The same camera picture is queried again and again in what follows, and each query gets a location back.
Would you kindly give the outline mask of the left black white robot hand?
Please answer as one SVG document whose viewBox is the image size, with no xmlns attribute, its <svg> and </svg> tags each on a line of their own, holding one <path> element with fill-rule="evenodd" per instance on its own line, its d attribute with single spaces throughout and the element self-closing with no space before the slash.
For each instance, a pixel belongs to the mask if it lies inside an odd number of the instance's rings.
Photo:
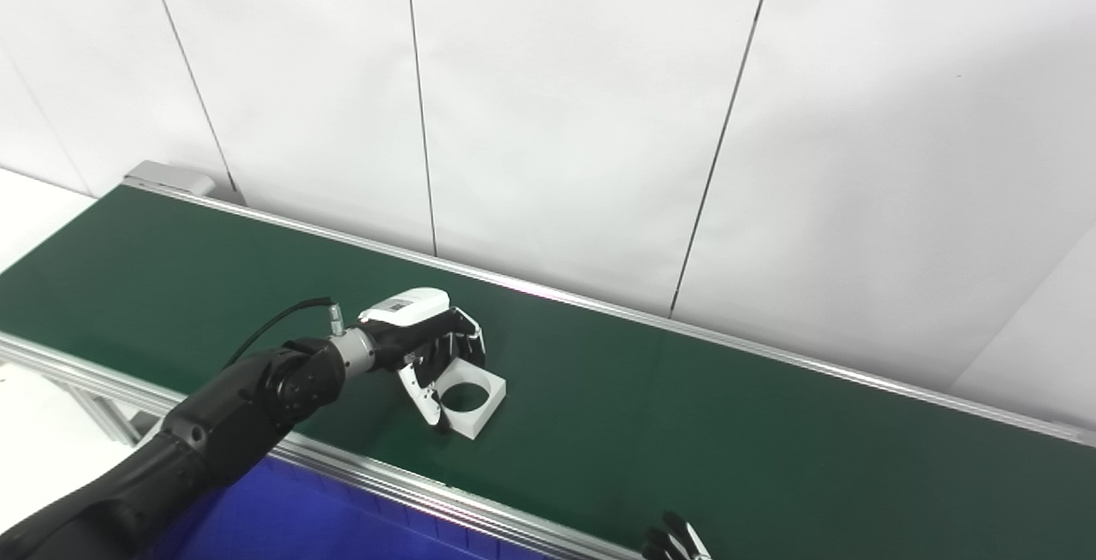
<svg viewBox="0 0 1096 560">
<path fill-rule="evenodd" d="M 450 362 L 486 367 L 481 327 L 438 288 L 422 287 L 361 312 L 357 329 L 372 341 L 373 365 L 395 372 L 420 414 L 436 432 L 450 430 L 436 382 Z"/>
</svg>

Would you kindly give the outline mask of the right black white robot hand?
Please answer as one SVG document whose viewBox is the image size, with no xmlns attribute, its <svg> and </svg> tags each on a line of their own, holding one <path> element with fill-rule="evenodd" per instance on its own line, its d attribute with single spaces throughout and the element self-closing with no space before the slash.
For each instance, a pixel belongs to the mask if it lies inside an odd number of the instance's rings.
<svg viewBox="0 0 1096 560">
<path fill-rule="evenodd" d="M 640 548 L 643 559 L 712 559 L 689 521 L 673 510 L 662 513 L 662 525 L 646 528 Z"/>
</svg>

